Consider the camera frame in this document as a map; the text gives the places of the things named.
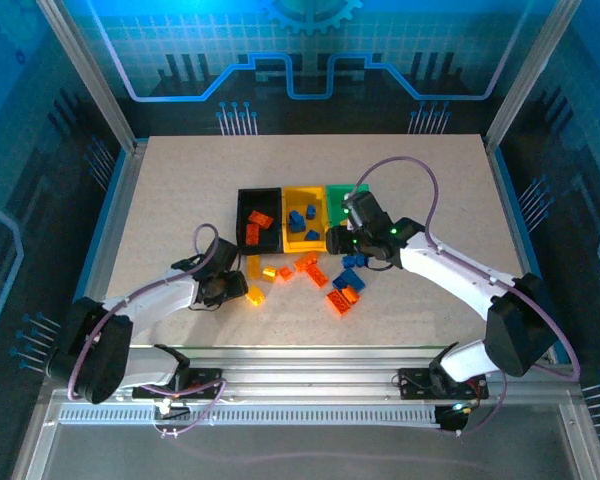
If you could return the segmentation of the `large blue lego brick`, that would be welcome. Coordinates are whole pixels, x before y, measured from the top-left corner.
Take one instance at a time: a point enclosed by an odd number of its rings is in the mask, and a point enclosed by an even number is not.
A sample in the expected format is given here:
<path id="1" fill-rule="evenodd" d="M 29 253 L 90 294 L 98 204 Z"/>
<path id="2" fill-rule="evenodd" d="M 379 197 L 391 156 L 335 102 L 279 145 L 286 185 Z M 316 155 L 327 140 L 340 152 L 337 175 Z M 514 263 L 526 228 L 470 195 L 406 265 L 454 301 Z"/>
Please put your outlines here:
<path id="1" fill-rule="evenodd" d="M 352 287 L 356 292 L 362 291 L 366 284 L 364 281 L 350 268 L 344 269 L 332 281 L 334 288 L 343 290 L 346 287 Z"/>

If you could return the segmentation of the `green plastic container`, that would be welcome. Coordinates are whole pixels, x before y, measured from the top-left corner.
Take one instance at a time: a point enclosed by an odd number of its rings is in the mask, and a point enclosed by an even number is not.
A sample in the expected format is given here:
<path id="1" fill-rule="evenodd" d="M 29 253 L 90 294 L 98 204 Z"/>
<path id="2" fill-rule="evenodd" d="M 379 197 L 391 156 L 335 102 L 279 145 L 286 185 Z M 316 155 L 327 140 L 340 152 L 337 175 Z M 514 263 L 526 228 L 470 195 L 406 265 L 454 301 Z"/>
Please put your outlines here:
<path id="1" fill-rule="evenodd" d="M 341 201 L 352 192 L 354 186 L 352 184 L 332 184 L 326 187 L 327 214 L 328 214 L 328 229 L 334 226 L 346 226 L 347 219 L 341 208 Z M 328 242 L 345 242 L 345 241 L 327 241 L 325 233 L 326 248 Z M 358 245 L 355 242 L 354 232 L 353 240 L 348 241 L 354 245 L 354 254 L 359 252 Z"/>

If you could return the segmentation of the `yellow plastic container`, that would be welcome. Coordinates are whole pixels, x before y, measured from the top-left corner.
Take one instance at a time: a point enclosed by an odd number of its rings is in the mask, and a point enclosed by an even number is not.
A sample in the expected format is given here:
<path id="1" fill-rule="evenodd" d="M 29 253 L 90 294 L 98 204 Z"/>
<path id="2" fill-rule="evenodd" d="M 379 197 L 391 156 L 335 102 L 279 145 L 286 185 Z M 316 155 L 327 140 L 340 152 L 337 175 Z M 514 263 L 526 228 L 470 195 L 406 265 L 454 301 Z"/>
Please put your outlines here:
<path id="1" fill-rule="evenodd" d="M 325 233 L 328 229 L 328 214 L 326 190 L 324 186 L 295 186 L 282 189 L 282 242 L 285 253 L 304 253 L 309 251 L 325 252 Z M 307 220 L 306 208 L 308 205 L 316 207 L 314 220 Z M 304 216 L 306 230 L 301 233 L 291 233 L 288 228 L 289 213 L 297 210 Z M 306 241 L 305 235 L 309 230 L 320 234 L 318 241 Z"/>

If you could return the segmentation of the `black plastic container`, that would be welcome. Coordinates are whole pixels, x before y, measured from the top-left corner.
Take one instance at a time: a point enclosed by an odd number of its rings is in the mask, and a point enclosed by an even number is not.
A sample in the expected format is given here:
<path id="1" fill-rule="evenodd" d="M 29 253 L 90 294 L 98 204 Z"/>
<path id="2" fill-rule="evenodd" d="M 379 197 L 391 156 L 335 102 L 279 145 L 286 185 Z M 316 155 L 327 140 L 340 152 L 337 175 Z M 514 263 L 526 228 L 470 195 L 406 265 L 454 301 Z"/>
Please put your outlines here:
<path id="1" fill-rule="evenodd" d="M 240 253 L 245 256 L 278 254 L 282 247 L 282 191 L 280 188 L 240 189 L 236 209 L 236 241 Z M 261 229 L 256 245 L 246 243 L 247 225 L 253 212 L 273 219 L 267 229 Z"/>

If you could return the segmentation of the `black controller box with lights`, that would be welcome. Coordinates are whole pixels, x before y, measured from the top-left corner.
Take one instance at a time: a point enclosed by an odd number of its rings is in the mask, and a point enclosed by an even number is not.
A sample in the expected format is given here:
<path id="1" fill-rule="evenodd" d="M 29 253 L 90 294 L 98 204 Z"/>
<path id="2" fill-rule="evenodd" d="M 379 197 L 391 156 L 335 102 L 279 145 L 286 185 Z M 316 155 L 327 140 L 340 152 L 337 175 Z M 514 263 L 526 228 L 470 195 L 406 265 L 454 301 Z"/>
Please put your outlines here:
<path id="1" fill-rule="evenodd" d="M 455 435 L 466 427 L 472 411 L 473 406 L 468 403 L 436 406 L 435 420 L 442 431 Z"/>

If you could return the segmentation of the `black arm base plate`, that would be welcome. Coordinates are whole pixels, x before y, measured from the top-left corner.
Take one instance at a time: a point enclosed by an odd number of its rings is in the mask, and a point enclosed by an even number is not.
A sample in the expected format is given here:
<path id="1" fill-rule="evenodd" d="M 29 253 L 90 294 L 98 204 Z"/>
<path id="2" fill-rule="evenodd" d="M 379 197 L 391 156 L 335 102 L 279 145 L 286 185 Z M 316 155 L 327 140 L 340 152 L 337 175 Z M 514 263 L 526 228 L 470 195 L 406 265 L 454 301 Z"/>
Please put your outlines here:
<path id="1" fill-rule="evenodd" d="M 187 368 L 166 385 L 132 388 L 133 399 L 213 399 L 220 390 L 223 371 L 219 368 Z"/>
<path id="2" fill-rule="evenodd" d="M 427 368 L 401 368 L 392 382 L 402 400 L 482 400 L 490 396 L 484 376 L 456 384 L 445 392 L 434 386 Z"/>

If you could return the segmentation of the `aluminium frame beam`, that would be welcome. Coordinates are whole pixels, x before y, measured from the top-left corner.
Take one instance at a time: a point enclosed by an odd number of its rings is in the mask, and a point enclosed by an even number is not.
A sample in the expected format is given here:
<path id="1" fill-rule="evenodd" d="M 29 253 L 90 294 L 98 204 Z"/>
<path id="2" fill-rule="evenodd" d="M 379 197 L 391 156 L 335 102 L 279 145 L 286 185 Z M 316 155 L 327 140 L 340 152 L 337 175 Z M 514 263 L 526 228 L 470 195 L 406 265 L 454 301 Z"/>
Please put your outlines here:
<path id="1" fill-rule="evenodd" d="M 407 347 L 116 347 L 110 353 L 89 352 L 67 389 L 78 399 L 100 404 L 132 388 L 179 392 L 197 384 L 196 374 L 208 373 L 225 378 L 230 393 L 242 399 L 357 402 L 395 396 L 393 377 L 401 369 L 424 388 L 438 353 Z"/>

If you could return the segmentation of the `blue table side rail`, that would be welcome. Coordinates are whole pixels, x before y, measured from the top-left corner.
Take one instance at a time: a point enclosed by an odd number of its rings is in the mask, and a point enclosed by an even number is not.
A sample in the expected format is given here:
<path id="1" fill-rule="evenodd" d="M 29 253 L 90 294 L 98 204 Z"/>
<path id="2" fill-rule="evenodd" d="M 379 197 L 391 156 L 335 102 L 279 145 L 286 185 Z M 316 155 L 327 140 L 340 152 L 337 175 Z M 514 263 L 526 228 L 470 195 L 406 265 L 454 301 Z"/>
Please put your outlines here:
<path id="1" fill-rule="evenodd" d="M 114 164 L 73 302 L 48 356 L 49 367 L 72 366 L 86 338 L 104 315 L 102 303 L 130 211 L 147 141 L 132 154 L 120 152 Z"/>
<path id="2" fill-rule="evenodd" d="M 500 200 L 507 218 L 516 253 L 523 273 L 531 272 L 542 279 L 540 266 L 537 261 L 531 238 L 523 218 L 521 207 L 518 203 L 518 195 L 514 189 L 511 175 L 506 166 L 501 149 L 496 148 L 492 153 L 487 153 Z M 540 305 L 547 307 L 547 313 L 556 321 L 558 326 L 563 327 L 558 314 L 551 301 L 548 287 L 545 284 L 546 299 L 541 300 Z M 553 364 L 568 365 L 571 363 L 565 347 L 557 341 L 547 354 L 549 362 Z"/>

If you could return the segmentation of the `aluminium frame post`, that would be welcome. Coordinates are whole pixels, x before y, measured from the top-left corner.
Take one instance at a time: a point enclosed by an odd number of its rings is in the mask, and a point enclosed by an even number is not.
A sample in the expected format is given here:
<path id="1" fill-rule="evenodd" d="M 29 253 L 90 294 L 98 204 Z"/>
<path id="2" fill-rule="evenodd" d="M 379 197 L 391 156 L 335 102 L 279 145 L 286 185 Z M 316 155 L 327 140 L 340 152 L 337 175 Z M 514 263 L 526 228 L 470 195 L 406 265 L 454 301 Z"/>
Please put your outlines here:
<path id="1" fill-rule="evenodd" d="M 57 40 L 78 73 L 109 129 L 126 154 L 135 155 L 146 145 L 132 132 L 100 67 L 63 0 L 35 0 Z"/>
<path id="2" fill-rule="evenodd" d="M 504 139 L 536 81 L 544 72 L 581 2 L 582 0 L 556 0 L 487 130 L 485 136 L 487 154 L 493 154 Z"/>

